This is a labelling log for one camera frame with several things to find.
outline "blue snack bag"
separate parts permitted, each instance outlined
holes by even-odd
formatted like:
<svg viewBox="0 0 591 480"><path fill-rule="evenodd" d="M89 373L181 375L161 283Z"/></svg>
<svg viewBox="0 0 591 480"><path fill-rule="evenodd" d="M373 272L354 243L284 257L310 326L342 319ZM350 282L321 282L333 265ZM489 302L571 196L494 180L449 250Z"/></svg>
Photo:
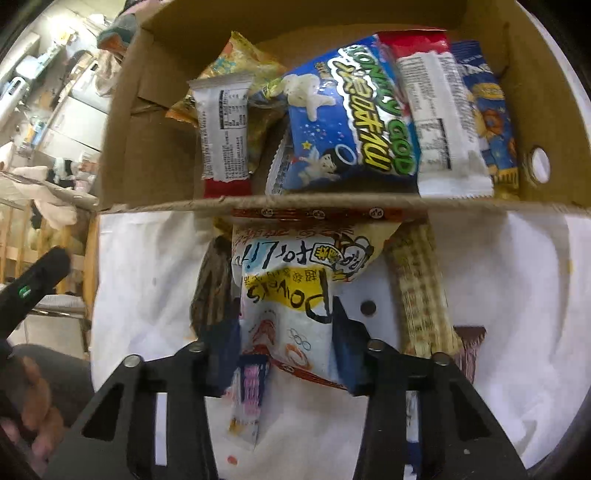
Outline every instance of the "blue snack bag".
<svg viewBox="0 0 591 480"><path fill-rule="evenodd" d="M414 181L414 124L377 36L294 69L280 90L294 144L285 190L366 173Z"/></svg>
<svg viewBox="0 0 591 480"><path fill-rule="evenodd" d="M517 152L505 94L486 63L476 40L450 47L474 110L480 150L495 185L495 194L514 197L519 190Z"/></svg>

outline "cluttered room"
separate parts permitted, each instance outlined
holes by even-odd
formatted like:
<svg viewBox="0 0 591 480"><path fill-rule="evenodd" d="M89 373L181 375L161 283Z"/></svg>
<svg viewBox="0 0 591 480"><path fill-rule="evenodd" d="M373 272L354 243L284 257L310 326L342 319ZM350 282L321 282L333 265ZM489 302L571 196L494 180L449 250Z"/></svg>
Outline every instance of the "cluttered room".
<svg viewBox="0 0 591 480"><path fill-rule="evenodd" d="M90 3L0 64L0 283L72 264L9 340L96 392L33 470L564 478L591 101L529 2Z"/></svg>

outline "cartoon character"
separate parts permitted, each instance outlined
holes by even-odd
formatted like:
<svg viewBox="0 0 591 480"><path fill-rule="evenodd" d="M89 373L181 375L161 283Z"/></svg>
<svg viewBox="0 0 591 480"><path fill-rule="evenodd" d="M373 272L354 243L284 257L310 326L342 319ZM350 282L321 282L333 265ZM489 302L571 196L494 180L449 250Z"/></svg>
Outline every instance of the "cartoon character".
<svg viewBox="0 0 591 480"><path fill-rule="evenodd" d="M300 350L297 345L288 343L285 346L285 357L296 367L303 370L311 370L312 364L308 360L307 355Z"/></svg>
<svg viewBox="0 0 591 480"><path fill-rule="evenodd" d="M486 129L490 132L487 135L487 139L490 141L491 137L494 135L502 135L503 133L503 119L499 115L499 112L493 110L492 108L488 108L484 110L482 113L482 117L484 118L484 122L486 124Z"/></svg>
<svg viewBox="0 0 591 480"><path fill-rule="evenodd" d="M318 93L320 78L313 73L285 75L281 86L287 97L287 103L291 106L304 107L310 122L318 120L317 110L319 107L336 105L334 97Z"/></svg>
<svg viewBox="0 0 591 480"><path fill-rule="evenodd" d="M335 266L334 280L346 280L355 272L361 270L374 254L375 248L369 243L367 237L358 236L352 239L345 233L334 236L335 247L343 255L343 259Z"/></svg>
<svg viewBox="0 0 591 480"><path fill-rule="evenodd" d="M266 343L265 337L267 337L268 343L275 345L275 322L277 321L277 314L273 310L265 310L259 318L259 323L253 328L254 333L252 334L252 344L257 345L259 343Z"/></svg>
<svg viewBox="0 0 591 480"><path fill-rule="evenodd" d="M478 135L478 146L481 151L489 150L490 146L488 144L487 138L488 131L486 130L484 117L482 116L482 113L476 106L474 94L467 88L465 89L465 92L466 97L468 98L468 102L472 107L472 115L474 116L474 124L476 125L476 134Z"/></svg>
<svg viewBox="0 0 591 480"><path fill-rule="evenodd" d="M307 162L304 170L298 173L303 187L307 187L317 179L336 181L349 165L339 158L334 148L329 148L320 156L318 149L312 147L308 157L300 157L300 161Z"/></svg>
<svg viewBox="0 0 591 480"><path fill-rule="evenodd" d="M509 150L509 155L513 160L517 158L517 150L515 149L515 138L511 137L509 143L507 143L507 149Z"/></svg>

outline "yellow snack bag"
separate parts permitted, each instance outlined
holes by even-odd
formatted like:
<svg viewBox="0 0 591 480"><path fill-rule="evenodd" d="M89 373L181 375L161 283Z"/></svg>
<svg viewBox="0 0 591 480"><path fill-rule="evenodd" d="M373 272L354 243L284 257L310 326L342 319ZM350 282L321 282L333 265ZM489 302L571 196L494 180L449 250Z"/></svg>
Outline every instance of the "yellow snack bag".
<svg viewBox="0 0 591 480"><path fill-rule="evenodd" d="M248 92L250 96L261 90L271 80L282 76L285 71L286 68L275 57L259 50L238 32L233 31L220 56L201 72L199 79L227 75L228 73L250 72L255 76ZM249 107L246 135L250 173L258 167L267 130L284 114L283 110L259 111L257 108ZM166 117L197 126L197 110L191 90L168 110Z"/></svg>

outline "nutrition label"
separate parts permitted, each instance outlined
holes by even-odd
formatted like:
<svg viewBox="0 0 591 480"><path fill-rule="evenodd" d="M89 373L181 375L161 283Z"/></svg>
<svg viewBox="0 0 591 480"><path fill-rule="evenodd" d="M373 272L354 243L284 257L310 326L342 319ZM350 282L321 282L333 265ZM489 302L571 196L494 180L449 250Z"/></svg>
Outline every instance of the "nutrition label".
<svg viewBox="0 0 591 480"><path fill-rule="evenodd" d="M207 116L205 112L199 113L199 134L203 152L203 174L202 178L212 179L213 168L212 168L212 150L209 145L209 137L207 136Z"/></svg>
<svg viewBox="0 0 591 480"><path fill-rule="evenodd" d="M418 142L421 145L419 172L451 170L449 145L443 120L441 118L419 120L415 121L415 127Z"/></svg>
<svg viewBox="0 0 591 480"><path fill-rule="evenodd" d="M442 53L439 55L439 62L443 73L447 80L450 90L452 91L453 102L456 105L458 114L460 115L460 122L462 128L466 133L470 142L476 142L476 125L474 123L474 114L472 107L466 98L466 88L464 81L460 77L460 72L457 69L457 63L451 53Z"/></svg>
<svg viewBox="0 0 591 480"><path fill-rule="evenodd" d="M219 98L220 128L242 128L246 126L247 90L221 90Z"/></svg>
<svg viewBox="0 0 591 480"><path fill-rule="evenodd" d="M451 170L449 139L435 90L434 54L417 53L398 60L421 146L419 172Z"/></svg>
<svg viewBox="0 0 591 480"><path fill-rule="evenodd" d="M246 151L244 149L245 138L241 135L232 135L226 131L223 136L222 158L227 180L241 180L248 178L246 167Z"/></svg>

